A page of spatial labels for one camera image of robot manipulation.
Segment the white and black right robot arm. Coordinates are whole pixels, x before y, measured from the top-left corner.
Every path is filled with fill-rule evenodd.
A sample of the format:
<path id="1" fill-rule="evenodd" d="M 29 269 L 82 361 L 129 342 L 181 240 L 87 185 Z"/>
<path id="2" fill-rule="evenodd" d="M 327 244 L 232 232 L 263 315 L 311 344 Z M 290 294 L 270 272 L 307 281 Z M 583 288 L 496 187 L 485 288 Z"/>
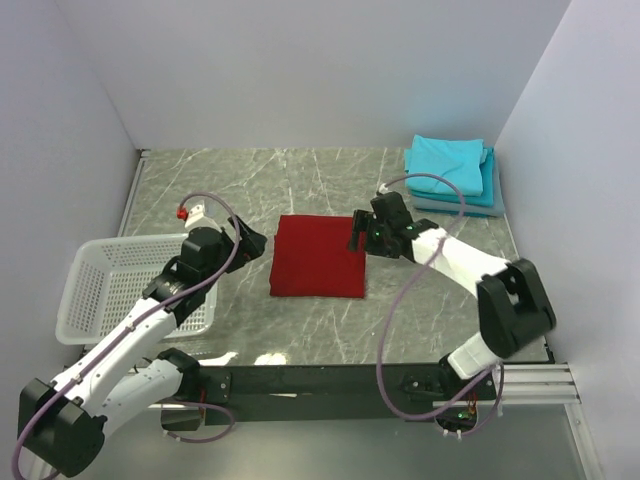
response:
<path id="1" fill-rule="evenodd" d="M 371 207 L 353 213 L 351 251 L 427 266 L 477 302 L 477 332 L 439 361 L 437 382 L 447 397 L 464 397 L 478 374 L 555 329 L 556 315 L 531 261 L 487 254 L 428 219 L 413 219 L 397 192 L 377 195 Z"/>

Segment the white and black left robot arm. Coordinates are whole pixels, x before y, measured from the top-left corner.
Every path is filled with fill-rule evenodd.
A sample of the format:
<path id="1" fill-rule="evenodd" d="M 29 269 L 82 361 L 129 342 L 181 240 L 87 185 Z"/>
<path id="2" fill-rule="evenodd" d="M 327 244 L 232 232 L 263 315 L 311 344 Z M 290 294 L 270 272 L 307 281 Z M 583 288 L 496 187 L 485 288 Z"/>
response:
<path id="1" fill-rule="evenodd" d="M 198 310 L 224 273 L 259 258 L 267 239 L 236 216 L 228 219 L 236 236 L 216 225 L 191 229 L 179 255 L 171 258 L 143 291 L 129 314 L 85 357 L 49 382 L 34 379 L 19 399 L 15 478 L 27 449 L 55 474 L 73 477 L 97 457 L 105 440 L 122 424 L 160 400 L 186 402 L 201 397 L 200 364 L 170 348 L 143 371 L 128 371 L 145 351 L 178 329 Z"/>

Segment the red t-shirt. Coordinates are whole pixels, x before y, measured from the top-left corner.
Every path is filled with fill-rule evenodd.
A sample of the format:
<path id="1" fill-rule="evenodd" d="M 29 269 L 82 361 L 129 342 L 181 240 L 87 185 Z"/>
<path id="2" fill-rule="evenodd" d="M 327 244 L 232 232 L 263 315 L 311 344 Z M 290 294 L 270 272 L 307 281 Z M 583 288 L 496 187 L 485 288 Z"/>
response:
<path id="1" fill-rule="evenodd" d="M 364 298 L 366 256 L 348 248 L 351 234 L 350 217 L 281 216 L 274 236 L 270 295 Z"/>

